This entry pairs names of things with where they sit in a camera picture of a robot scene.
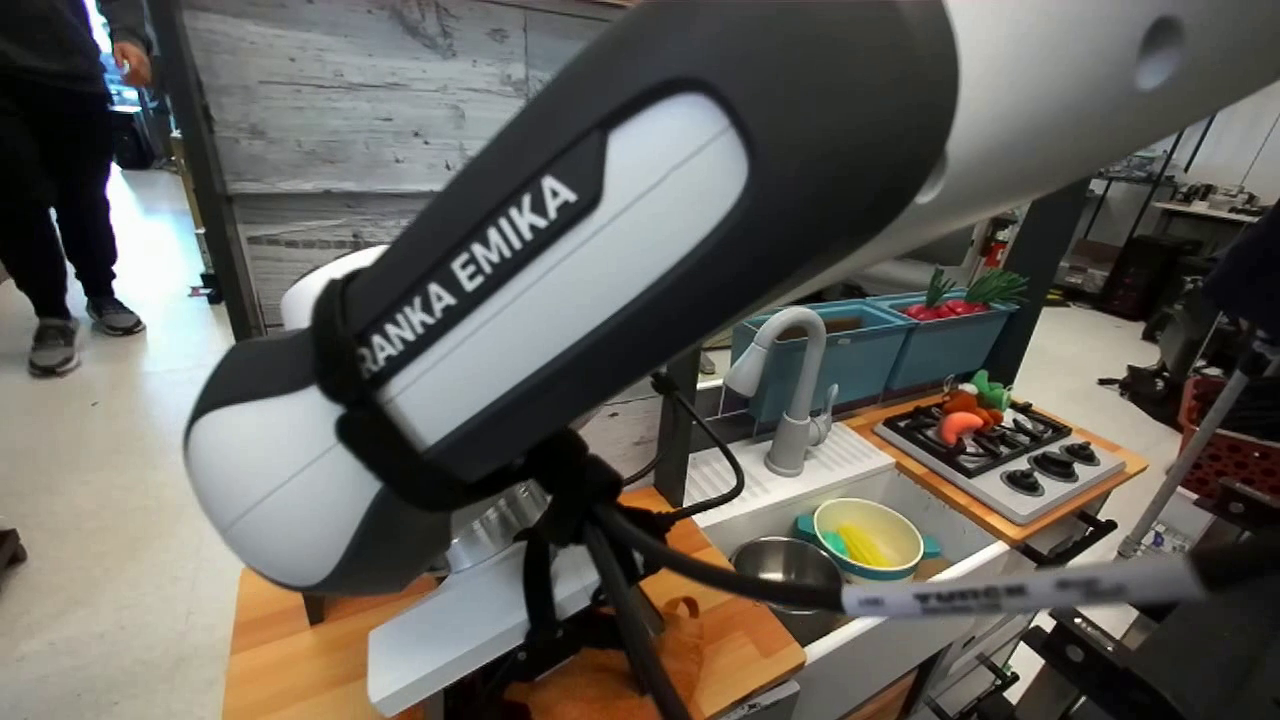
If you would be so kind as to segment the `orange cloth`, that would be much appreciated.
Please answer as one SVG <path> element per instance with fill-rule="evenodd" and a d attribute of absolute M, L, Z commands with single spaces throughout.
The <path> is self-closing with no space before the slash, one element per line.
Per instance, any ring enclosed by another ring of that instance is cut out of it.
<path fill-rule="evenodd" d="M 704 666 L 705 623 L 691 596 L 660 606 L 666 629 L 655 641 L 660 664 L 678 697 L 691 703 Z M 503 694 L 515 720 L 660 720 L 654 702 L 639 692 L 625 652 L 585 648 L 532 683 Z"/>

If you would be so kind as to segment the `grey wood panel backdrop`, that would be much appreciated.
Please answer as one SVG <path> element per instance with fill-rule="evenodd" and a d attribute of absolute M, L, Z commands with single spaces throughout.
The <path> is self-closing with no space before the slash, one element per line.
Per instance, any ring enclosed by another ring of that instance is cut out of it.
<path fill-rule="evenodd" d="M 387 243 L 635 0 L 148 0 L 238 337 Z"/>

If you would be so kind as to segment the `grey toy tap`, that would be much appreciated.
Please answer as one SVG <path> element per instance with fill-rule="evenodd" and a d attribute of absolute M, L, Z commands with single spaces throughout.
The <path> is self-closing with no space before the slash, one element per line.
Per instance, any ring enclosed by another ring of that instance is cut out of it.
<path fill-rule="evenodd" d="M 777 310 L 746 336 L 746 322 L 730 329 L 731 361 L 723 384 L 745 398 L 755 397 L 765 375 L 769 352 L 783 334 L 800 331 L 805 341 L 794 392 L 774 428 L 772 445 L 763 457 L 764 466 L 778 477 L 803 474 L 812 446 L 826 441 L 832 428 L 831 406 L 838 393 L 831 386 L 824 410 L 813 416 L 813 400 L 827 347 L 827 325 L 822 315 L 809 306 L 787 306 Z"/>

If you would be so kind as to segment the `person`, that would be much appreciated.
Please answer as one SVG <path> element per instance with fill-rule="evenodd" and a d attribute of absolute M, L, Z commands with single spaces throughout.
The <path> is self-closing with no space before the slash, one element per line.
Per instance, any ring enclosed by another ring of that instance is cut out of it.
<path fill-rule="evenodd" d="M 35 310 L 28 369 L 42 378 L 79 363 L 70 275 L 101 332 L 145 328 L 114 290 L 111 95 L 91 6 L 108 23 L 124 81 L 147 87 L 145 0 L 0 0 L 0 266 Z"/>

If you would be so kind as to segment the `yellow toy food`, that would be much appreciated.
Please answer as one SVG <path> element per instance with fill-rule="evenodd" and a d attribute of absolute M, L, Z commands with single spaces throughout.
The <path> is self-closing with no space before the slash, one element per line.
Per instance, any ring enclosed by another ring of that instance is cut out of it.
<path fill-rule="evenodd" d="M 841 524 L 837 534 L 851 562 L 868 568 L 890 568 L 892 562 L 877 544 L 876 538 L 852 524 Z"/>

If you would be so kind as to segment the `green toy vegetable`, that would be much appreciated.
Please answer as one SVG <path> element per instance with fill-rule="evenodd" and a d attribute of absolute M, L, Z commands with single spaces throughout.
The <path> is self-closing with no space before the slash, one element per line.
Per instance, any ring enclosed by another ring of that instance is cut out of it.
<path fill-rule="evenodd" d="M 977 370 L 968 384 L 974 389 L 980 407 L 1005 413 L 1011 405 L 1011 391 L 1005 384 L 993 380 L 986 369 Z"/>

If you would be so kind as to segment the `red crate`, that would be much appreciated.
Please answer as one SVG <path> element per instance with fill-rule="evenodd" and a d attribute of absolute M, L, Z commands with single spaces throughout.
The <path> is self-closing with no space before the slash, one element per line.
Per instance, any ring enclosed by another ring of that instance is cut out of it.
<path fill-rule="evenodd" d="M 1183 386 L 1178 413 L 1180 452 L 1225 384 L 1222 377 L 1193 375 Z M 1180 484 L 1212 500 L 1220 495 L 1221 480 L 1239 480 L 1245 488 L 1280 500 L 1280 378 L 1262 378 L 1245 387 Z"/>

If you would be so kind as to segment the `black metal shelf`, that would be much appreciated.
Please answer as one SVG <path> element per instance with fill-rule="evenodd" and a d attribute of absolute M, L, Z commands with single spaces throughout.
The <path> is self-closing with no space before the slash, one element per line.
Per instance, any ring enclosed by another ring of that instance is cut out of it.
<path fill-rule="evenodd" d="M 1155 204 L 1172 199 L 1216 120 L 1213 114 L 1094 173 L 1062 260 L 1066 290 L 1091 299 L 1101 292 L 1126 243 L 1155 228 Z"/>

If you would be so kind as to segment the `teal toy pot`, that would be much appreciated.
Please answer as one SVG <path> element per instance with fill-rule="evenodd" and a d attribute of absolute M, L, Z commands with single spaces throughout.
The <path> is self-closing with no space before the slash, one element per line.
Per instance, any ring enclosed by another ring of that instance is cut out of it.
<path fill-rule="evenodd" d="M 942 547 L 932 536 L 920 536 L 911 530 L 914 538 L 908 538 L 902 552 L 899 551 L 900 542 L 893 539 L 887 544 L 881 543 L 882 536 L 873 536 L 877 544 L 883 550 L 892 565 L 890 568 L 868 568 L 858 562 L 851 562 L 845 553 L 845 547 L 836 530 L 820 530 L 815 523 L 815 515 L 799 515 L 794 521 L 795 534 L 799 539 L 809 542 L 828 553 L 838 566 L 846 582 L 855 584 L 876 583 L 904 583 L 910 582 L 927 560 L 941 559 Z"/>

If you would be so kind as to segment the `white toy sink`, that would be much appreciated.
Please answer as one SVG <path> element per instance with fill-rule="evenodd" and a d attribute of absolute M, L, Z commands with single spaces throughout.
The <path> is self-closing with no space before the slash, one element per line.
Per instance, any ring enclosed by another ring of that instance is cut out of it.
<path fill-rule="evenodd" d="M 698 514 L 695 521 L 713 546 L 730 556 L 758 537 L 791 534 L 796 516 L 813 512 L 824 501 L 844 497 L 882 503 L 904 515 L 923 536 L 937 541 L 948 564 L 938 573 L 940 579 L 970 573 L 989 575 L 1009 551 L 1006 544 L 899 473 L 891 462 L 833 471 L 812 464 L 805 474 L 795 478 L 749 468 L 742 495 L 723 507 Z M 813 639 L 800 637 L 799 642 L 815 657 L 847 644 L 865 646 L 874 655 L 915 644 L 932 652 L 954 643 L 973 623 L 963 618 L 845 618 L 837 620 L 831 632 Z"/>

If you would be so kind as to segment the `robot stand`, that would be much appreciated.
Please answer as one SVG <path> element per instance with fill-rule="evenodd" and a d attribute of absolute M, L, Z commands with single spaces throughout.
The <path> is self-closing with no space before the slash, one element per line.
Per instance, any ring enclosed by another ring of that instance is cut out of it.
<path fill-rule="evenodd" d="M 1069 568 L 1041 669 L 988 720 L 1280 720 L 1280 536 L 1180 556 Z M 1164 619 L 1126 646 L 1082 612 L 1126 601 Z"/>

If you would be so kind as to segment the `toy kitchen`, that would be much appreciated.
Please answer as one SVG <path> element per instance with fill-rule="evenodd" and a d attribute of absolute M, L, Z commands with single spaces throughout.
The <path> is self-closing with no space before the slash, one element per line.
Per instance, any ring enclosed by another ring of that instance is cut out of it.
<path fill-rule="evenodd" d="M 1120 529 L 1085 552 L 1085 559 L 1110 559 L 1123 534 L 1140 514 L 1160 480 L 1162 460 L 1151 462 L 1144 451 L 1167 454 L 1176 447 L 1172 432 L 1123 400 L 1115 389 L 1097 384 L 1117 375 L 1126 364 L 1148 365 L 1156 347 L 1140 338 L 1142 325 L 1085 307 L 1042 311 L 1012 388 L 1055 416 L 1062 416 L 1094 445 L 1125 462 L 1121 473 L 1087 491 L 1065 507 L 1019 527 L 979 500 L 908 457 L 873 429 L 883 418 L 913 406 L 899 397 L 881 407 L 858 409 L 850 430 L 891 456 L 899 473 L 1007 546 L 996 569 L 1024 562 L 1023 543 L 1064 544 L 1084 527 L 1080 510 L 1115 518 Z M 223 702 L 223 720 L 442 720 L 444 712 L 428 702 L 383 717 L 369 701 L 369 634 L 385 623 L 404 623 L 421 600 L 434 592 L 433 580 L 415 582 L 398 594 L 371 600 L 329 600 L 319 624 L 305 618 L 301 597 L 276 591 L 250 571 L 239 579 L 236 625 Z M 691 707 L 694 720 L 726 720 L 745 714 L 768 692 L 788 683 L 806 684 L 812 667 L 801 665 L 801 646 L 785 638 L 780 621 L 765 607 L 698 585 L 669 571 L 646 580 L 645 593 L 658 603 L 672 597 L 698 600 L 705 623 L 704 666 Z M 906 692 L 924 684 L 931 656 L 919 644 L 874 655 L 865 646 L 847 644 L 815 661 L 833 664 L 836 685 L 846 692 L 836 714 L 904 715 Z"/>

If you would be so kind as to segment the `metal bowl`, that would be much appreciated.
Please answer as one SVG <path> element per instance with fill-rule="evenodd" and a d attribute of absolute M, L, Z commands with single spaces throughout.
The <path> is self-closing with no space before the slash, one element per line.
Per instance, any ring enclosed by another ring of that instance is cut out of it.
<path fill-rule="evenodd" d="M 762 583 L 813 585 L 835 596 L 844 587 L 835 560 L 817 546 L 782 536 L 768 536 L 739 546 L 730 557 L 733 570 Z"/>

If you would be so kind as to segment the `blue planter bin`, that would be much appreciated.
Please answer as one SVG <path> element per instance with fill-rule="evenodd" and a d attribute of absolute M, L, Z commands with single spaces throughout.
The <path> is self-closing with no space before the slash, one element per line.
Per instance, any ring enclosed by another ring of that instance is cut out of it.
<path fill-rule="evenodd" d="M 827 332 L 812 411 L 824 410 L 831 386 L 838 387 L 833 406 L 878 398 L 906 340 L 909 320 L 861 299 L 813 304 L 809 309 L 823 319 Z M 760 424 L 777 421 L 790 407 L 805 351 L 803 328 L 782 333 L 768 352 L 756 393 L 740 407 Z"/>
<path fill-rule="evenodd" d="M 937 386 L 950 375 L 977 372 L 984 365 L 1005 323 L 1018 310 L 1011 304 L 995 304 L 983 313 L 928 322 L 905 314 L 906 307 L 924 300 L 923 291 L 869 299 L 872 305 L 908 322 L 905 341 L 884 387 L 887 395 Z"/>

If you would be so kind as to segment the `bunch of toy radishes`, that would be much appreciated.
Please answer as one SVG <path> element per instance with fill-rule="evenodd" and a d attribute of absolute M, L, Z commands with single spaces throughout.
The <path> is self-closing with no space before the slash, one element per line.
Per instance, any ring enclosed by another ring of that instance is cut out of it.
<path fill-rule="evenodd" d="M 960 297 L 950 299 L 948 293 L 956 288 L 955 281 L 950 279 L 941 266 L 936 266 L 931 274 L 924 300 L 902 309 L 901 313 L 916 322 L 936 322 L 987 313 L 998 304 L 1023 301 L 1027 278 L 1015 272 L 993 269 L 968 286 Z"/>

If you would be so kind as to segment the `toy stove burner plate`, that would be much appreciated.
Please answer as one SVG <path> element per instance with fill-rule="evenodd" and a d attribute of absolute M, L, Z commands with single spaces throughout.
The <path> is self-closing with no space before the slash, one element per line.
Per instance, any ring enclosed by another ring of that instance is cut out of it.
<path fill-rule="evenodd" d="M 1076 464 L 1079 480 L 1064 483 L 1036 471 L 1044 487 L 1042 497 L 1014 492 L 1000 479 L 1012 468 L 1029 468 L 1033 454 L 1059 451 L 1062 445 L 1088 441 L 1074 427 L 1052 418 L 1028 402 L 1011 402 L 1004 421 L 989 430 L 965 436 L 945 446 L 936 434 L 943 402 L 916 405 L 887 416 L 873 432 L 896 450 L 918 461 L 951 486 L 979 500 L 1010 523 L 1025 527 L 1119 475 L 1125 462 L 1115 454 L 1093 446 L 1101 464 Z"/>

